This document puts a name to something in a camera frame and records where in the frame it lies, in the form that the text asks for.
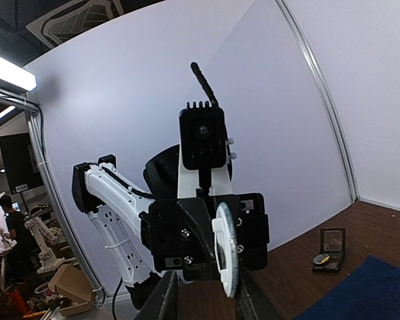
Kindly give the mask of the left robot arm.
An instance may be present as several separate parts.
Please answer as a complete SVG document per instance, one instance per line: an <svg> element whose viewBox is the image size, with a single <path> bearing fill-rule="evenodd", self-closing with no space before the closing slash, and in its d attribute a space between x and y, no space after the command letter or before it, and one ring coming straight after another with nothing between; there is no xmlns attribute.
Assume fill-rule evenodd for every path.
<svg viewBox="0 0 400 320"><path fill-rule="evenodd" d="M234 296L240 272L267 266L269 223L259 193L234 194L233 155L188 168L175 145L145 166L139 189L107 155L73 168L72 194L113 253L120 284L142 310L168 271L186 281L219 281Z"/></svg>

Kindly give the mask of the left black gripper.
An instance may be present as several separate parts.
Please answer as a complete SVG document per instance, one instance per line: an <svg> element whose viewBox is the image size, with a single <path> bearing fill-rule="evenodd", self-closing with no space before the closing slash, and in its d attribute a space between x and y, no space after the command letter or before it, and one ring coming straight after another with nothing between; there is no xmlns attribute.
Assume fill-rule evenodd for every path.
<svg viewBox="0 0 400 320"><path fill-rule="evenodd" d="M180 269L188 281L220 281L211 221L217 206L226 203L233 216L238 254L249 271L267 266L269 220L260 193L159 199L140 213L141 241L150 250L158 272ZM178 319L179 278L167 271L154 288L135 320Z"/></svg>

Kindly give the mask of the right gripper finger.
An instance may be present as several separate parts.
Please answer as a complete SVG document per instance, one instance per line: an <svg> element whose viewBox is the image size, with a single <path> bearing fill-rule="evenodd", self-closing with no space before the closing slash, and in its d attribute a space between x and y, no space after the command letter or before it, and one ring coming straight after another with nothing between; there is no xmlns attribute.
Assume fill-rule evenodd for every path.
<svg viewBox="0 0 400 320"><path fill-rule="evenodd" d="M280 319L280 314L247 269L239 272L235 316L243 320Z"/></svg>

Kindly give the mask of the black brooch display box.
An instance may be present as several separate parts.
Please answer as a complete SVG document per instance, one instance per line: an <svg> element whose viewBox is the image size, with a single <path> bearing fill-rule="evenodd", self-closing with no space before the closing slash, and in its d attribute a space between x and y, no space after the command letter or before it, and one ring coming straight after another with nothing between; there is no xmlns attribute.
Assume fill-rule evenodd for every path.
<svg viewBox="0 0 400 320"><path fill-rule="evenodd" d="M345 257L346 234L345 228L322 228L320 229L319 254L328 254L330 259L326 265L312 264L312 272L337 273Z"/></svg>

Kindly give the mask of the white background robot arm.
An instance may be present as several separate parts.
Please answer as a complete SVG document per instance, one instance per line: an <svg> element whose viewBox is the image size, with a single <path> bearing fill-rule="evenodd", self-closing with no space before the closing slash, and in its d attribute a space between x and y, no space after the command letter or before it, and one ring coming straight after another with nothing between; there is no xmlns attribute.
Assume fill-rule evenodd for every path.
<svg viewBox="0 0 400 320"><path fill-rule="evenodd" d="M25 221L25 228L34 237L39 249L40 268L37 274L42 275L58 270L65 262L65 258L57 258L48 243L56 245L65 242L65 236L60 228L48 228L39 217L30 217Z"/></svg>

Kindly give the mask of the navy white clothing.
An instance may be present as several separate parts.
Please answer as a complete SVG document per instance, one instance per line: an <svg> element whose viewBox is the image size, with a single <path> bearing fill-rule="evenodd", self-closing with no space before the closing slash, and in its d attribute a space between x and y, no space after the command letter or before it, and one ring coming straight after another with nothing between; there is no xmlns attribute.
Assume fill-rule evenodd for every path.
<svg viewBox="0 0 400 320"><path fill-rule="evenodd" d="M400 268L368 256L296 319L400 319Z"/></svg>

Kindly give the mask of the portrait round brooch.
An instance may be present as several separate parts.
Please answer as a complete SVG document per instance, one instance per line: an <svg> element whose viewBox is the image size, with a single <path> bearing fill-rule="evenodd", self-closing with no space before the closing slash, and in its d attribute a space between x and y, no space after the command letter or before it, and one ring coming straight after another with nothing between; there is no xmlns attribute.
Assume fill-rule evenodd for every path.
<svg viewBox="0 0 400 320"><path fill-rule="evenodd" d="M239 260L233 216L226 203L222 202L217 206L211 226L220 282L226 296L233 298L239 280Z"/></svg>

